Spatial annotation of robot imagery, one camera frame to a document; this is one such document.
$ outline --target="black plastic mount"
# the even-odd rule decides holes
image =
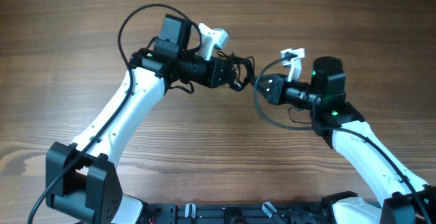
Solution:
[[[260,77],[258,91],[266,98],[268,103],[281,105],[286,102],[283,95],[286,77],[283,74],[269,74]]]
[[[74,145],[55,142],[50,147],[46,154],[46,187],[77,157],[79,151]],[[76,171],[83,167],[88,168],[87,176]],[[115,166],[108,157],[85,154],[54,187],[46,204],[85,223],[110,223],[122,196]]]
[[[311,120],[313,130],[318,136],[321,136],[330,148],[333,148],[332,133],[333,131],[319,130],[320,127],[335,127],[339,128],[342,124],[353,121],[364,122],[364,117],[357,111],[349,102],[345,102],[342,106],[336,109],[326,109],[317,111],[316,118]]]
[[[172,16],[165,15],[159,39],[177,45],[181,50],[186,50],[191,35],[192,22]]]
[[[436,222],[436,187],[424,185],[424,190],[417,192],[418,198],[424,204],[432,223]],[[391,198],[385,199],[381,210],[381,224],[412,224],[415,223],[415,210],[422,216],[412,194],[401,195],[396,192]]]
[[[345,103],[345,72],[342,61],[320,57],[313,62],[311,93],[321,94],[322,109],[336,109]]]

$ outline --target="wood grain surface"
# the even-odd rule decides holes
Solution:
[[[315,58],[339,57],[348,99],[407,167],[436,184],[436,0],[0,0],[0,223],[27,220],[50,145],[68,144],[118,89],[117,32],[147,3],[224,28],[225,51],[254,56],[257,72],[289,47],[306,48],[302,80]],[[132,19],[127,54],[158,35],[167,12]],[[251,96],[251,87],[169,91],[123,153],[124,192],[177,204],[312,201],[346,190],[374,199],[321,138],[269,125]],[[262,104],[289,123],[287,106]],[[35,222],[74,220],[42,206]]]

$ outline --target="black cable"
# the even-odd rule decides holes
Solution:
[[[295,106],[292,106],[292,107],[290,107],[290,108],[287,110],[287,113],[289,114],[289,119],[290,119],[292,122],[294,122],[294,123],[300,123],[300,124],[305,124],[305,125],[311,125],[311,124],[312,124],[312,122],[296,121],[294,118],[292,118],[292,115],[291,115],[291,111],[292,111],[292,110],[295,110],[295,111],[301,111],[301,110],[297,109]]]
[[[73,158],[63,169],[63,171],[48,185],[48,187],[44,190],[44,192],[41,194],[40,198],[36,201],[35,205],[33,206],[32,210],[30,211],[29,214],[29,218],[27,219],[27,223],[28,224],[32,224],[33,222],[33,218],[35,217],[35,214],[38,210],[38,208],[41,206],[41,203],[44,201],[44,199],[50,194],[50,192],[53,190],[53,188],[55,187],[55,185],[60,181],[60,179],[62,179],[62,177],[64,175],[66,175],[69,171],[74,170],[74,166],[77,164],[77,162],[79,162],[80,158],[94,145],[94,143],[96,143],[96,141],[98,141],[98,139],[100,138],[100,136],[102,136],[102,134],[105,132],[105,130],[109,127],[109,125],[112,123],[112,121],[116,118],[116,116],[119,114],[119,112],[123,109],[124,105],[127,103],[127,100],[129,99],[129,96],[131,94],[131,91],[133,89],[133,82],[134,82],[134,77],[133,77],[133,73],[130,67],[129,62],[127,61],[127,58],[124,54],[123,51],[123,47],[121,46],[121,34],[123,33],[123,29],[125,27],[125,25],[127,24],[127,22],[130,20],[130,18],[132,16],[134,16],[136,13],[145,10],[146,8],[150,8],[150,7],[164,7],[164,8],[168,8],[178,14],[180,14],[181,16],[183,16],[186,20],[190,21],[193,26],[196,28],[199,36],[200,36],[200,44],[199,46],[195,47],[194,49],[191,50],[186,50],[189,52],[197,52],[201,45],[202,45],[202,36],[201,36],[201,32],[200,29],[198,28],[198,25],[194,22],[191,21],[191,19],[189,19],[184,13],[182,13],[180,10],[171,7],[169,5],[164,5],[161,3],[152,3],[149,5],[144,5],[142,7],[139,7],[138,9],[136,9],[135,11],[133,11],[123,22],[123,24],[121,25],[121,28],[119,30],[118,33],[118,49],[120,51],[121,57],[123,57],[124,60],[124,64],[126,65],[126,68],[128,70],[129,73],[129,88],[126,92],[126,96],[124,97],[124,99],[122,100],[122,102],[120,103],[119,107],[115,110],[115,112],[112,114],[112,116],[108,119],[108,121],[106,121],[106,123],[103,125],[103,127],[97,132],[97,134],[95,134],[94,137],[92,137],[91,141],[79,152],[79,154]],[[151,44],[154,42],[156,37],[154,37],[150,43],[149,46],[151,46]]]
[[[256,106],[256,108],[258,109],[258,112],[270,123],[283,128],[283,129],[289,129],[289,130],[297,130],[297,131],[301,131],[301,130],[312,130],[312,127],[292,127],[292,126],[286,126],[286,125],[282,125],[281,123],[278,123],[272,119],[270,119],[269,117],[267,117],[267,115],[263,112],[262,108],[259,105],[259,101],[258,101],[258,96],[257,96],[257,89],[258,89],[258,83],[260,78],[264,75],[264,73],[270,69],[273,65],[276,65],[284,60],[287,60],[289,58],[292,57],[283,57],[279,60],[273,61],[272,63],[270,63],[269,65],[267,65],[259,74],[259,76],[256,78],[255,84],[254,84],[254,92],[253,92],[253,99],[254,99],[254,104]],[[312,109],[311,109],[311,113],[312,113],[312,118],[315,119],[316,118],[316,101],[319,99],[319,97],[315,98],[315,101],[312,103]],[[364,140],[366,143],[370,144],[389,164],[390,166],[394,169],[394,171],[400,176],[401,180],[407,185],[407,187],[409,188],[412,196],[415,199],[415,202],[417,203],[419,209],[422,212],[422,215],[425,218],[425,221],[428,224],[431,224],[431,220],[430,220],[430,216],[427,213],[424,204],[420,201],[420,198],[418,197],[418,194],[416,193],[416,190],[414,189],[414,187],[410,184],[409,179],[402,173],[402,171],[400,171],[400,169],[395,165],[395,163],[390,159],[390,157],[379,147],[377,146],[373,141],[371,141],[368,137],[363,136],[360,133],[357,133],[355,131],[352,131],[351,129],[345,129],[345,128],[336,128],[336,127],[317,127],[315,128],[316,130],[322,130],[322,131],[342,131],[342,132],[346,132],[346,133],[350,133],[352,135],[355,135],[357,137],[359,137],[360,139]]]
[[[222,59],[225,59],[230,63],[230,67],[232,68],[232,71],[236,72],[237,68],[238,75],[236,77],[236,80],[233,81],[233,83],[229,83],[229,86],[234,91],[242,91],[254,78],[254,67],[255,67],[255,61],[253,57],[246,57],[241,58],[237,57],[232,53],[231,55],[227,55],[226,53],[222,51],[217,51],[218,57],[221,57]],[[240,80],[240,66],[243,65],[245,67],[245,70],[247,71],[247,75],[245,76],[244,80]]]
[[[174,87],[173,86],[169,86],[168,89],[181,89],[182,91],[185,91],[186,93],[191,95],[191,94],[193,94],[193,84],[192,84],[191,81],[189,81],[188,84],[189,84],[191,90],[186,89],[185,87],[180,86],[180,85],[176,85]]]
[[[254,82],[254,92],[253,92],[253,99],[254,99],[254,105],[256,106],[256,109],[258,110],[258,112],[260,113],[260,115],[262,115],[262,117],[267,120],[269,123],[272,123],[273,125],[280,127],[282,129],[291,129],[291,130],[297,130],[297,131],[310,131],[313,130],[312,127],[296,127],[296,126],[288,126],[288,125],[283,125],[279,122],[274,121],[273,119],[269,118],[264,111],[261,109],[259,101],[258,101],[258,85],[259,85],[259,80],[260,78],[265,74],[266,71],[268,71],[268,69],[270,69],[273,65],[276,65],[282,61],[286,61],[288,59],[294,58],[296,57],[296,55],[290,55],[288,57],[283,57],[280,58],[276,61],[273,61],[272,63],[270,63],[269,65],[267,65],[259,74],[259,76],[256,78],[255,82]]]
[[[153,37],[151,40],[150,40],[150,42],[149,42],[149,44],[147,45],[147,47],[145,47],[146,49],[149,49],[150,47],[151,47],[151,44],[154,42],[154,41],[156,41],[156,39],[158,39],[159,38],[159,36],[155,36],[155,37]]]

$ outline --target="white plastic clip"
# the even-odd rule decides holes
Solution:
[[[229,35],[224,29],[212,30],[203,23],[200,23],[198,28],[202,34],[202,45],[197,54],[202,56],[204,60],[209,61],[211,59],[213,49],[224,49],[227,41],[229,40]]]
[[[291,82],[293,80],[298,80],[300,78],[301,74],[301,58],[305,58],[305,49],[299,48],[297,50],[292,50],[291,48],[288,48],[286,50],[282,50],[280,52],[281,58],[286,57],[289,54],[295,54],[297,57],[292,58],[290,61],[284,61],[283,66],[291,66],[291,70],[289,71],[289,75],[287,76],[287,81]]]
[[[185,218],[195,219],[196,212],[197,212],[197,206],[195,204],[187,204],[185,206]]]

